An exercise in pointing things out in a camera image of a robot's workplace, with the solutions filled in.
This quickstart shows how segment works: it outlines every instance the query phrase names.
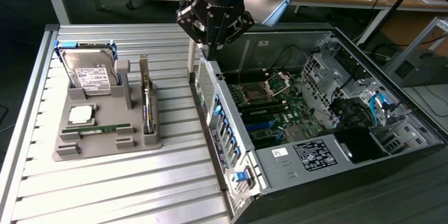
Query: robotic arm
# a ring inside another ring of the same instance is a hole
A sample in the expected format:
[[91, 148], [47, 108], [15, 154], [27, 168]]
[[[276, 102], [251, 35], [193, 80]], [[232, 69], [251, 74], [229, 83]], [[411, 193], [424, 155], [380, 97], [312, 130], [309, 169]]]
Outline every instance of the robotic arm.
[[273, 26], [291, 0], [192, 0], [176, 12], [177, 23], [192, 40], [211, 51], [232, 43], [255, 21]]

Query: hard drive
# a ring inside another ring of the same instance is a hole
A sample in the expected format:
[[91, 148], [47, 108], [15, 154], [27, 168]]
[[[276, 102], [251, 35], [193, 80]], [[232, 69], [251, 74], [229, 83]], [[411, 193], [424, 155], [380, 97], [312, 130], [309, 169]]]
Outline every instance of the hard drive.
[[120, 85], [115, 71], [115, 44], [75, 44], [64, 42], [56, 48], [73, 88], [83, 88], [85, 95], [111, 94], [111, 87]]

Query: motherboard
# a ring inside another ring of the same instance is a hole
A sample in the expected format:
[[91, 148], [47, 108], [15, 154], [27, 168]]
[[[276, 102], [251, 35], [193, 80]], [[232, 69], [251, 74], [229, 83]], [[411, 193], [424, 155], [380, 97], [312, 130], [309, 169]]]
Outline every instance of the motherboard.
[[256, 149], [316, 137], [323, 126], [288, 73], [267, 81], [228, 85]]

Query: black pole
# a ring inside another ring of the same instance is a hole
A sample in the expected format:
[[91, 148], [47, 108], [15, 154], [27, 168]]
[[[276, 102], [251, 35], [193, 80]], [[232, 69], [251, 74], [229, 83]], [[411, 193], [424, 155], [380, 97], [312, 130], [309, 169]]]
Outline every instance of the black pole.
[[397, 0], [391, 8], [391, 10], [387, 12], [384, 18], [381, 19], [379, 25], [376, 26], [375, 30], [372, 31], [371, 35], [367, 37], [365, 41], [359, 45], [360, 49], [365, 49], [367, 45], [369, 44], [375, 34], [380, 31], [381, 27], [384, 26], [387, 20], [391, 18], [391, 15], [401, 5], [404, 0]]

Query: aluminum slat table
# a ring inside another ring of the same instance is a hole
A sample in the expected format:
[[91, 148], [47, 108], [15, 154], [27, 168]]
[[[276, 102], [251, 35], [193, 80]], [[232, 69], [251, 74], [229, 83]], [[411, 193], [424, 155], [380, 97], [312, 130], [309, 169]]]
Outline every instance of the aluminum slat table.
[[[148, 55], [160, 149], [52, 161], [68, 84], [55, 39], [113, 39], [119, 59], [131, 61], [131, 82]], [[189, 39], [177, 25], [49, 27], [41, 43], [0, 175], [0, 223], [229, 223], [187, 79]]]

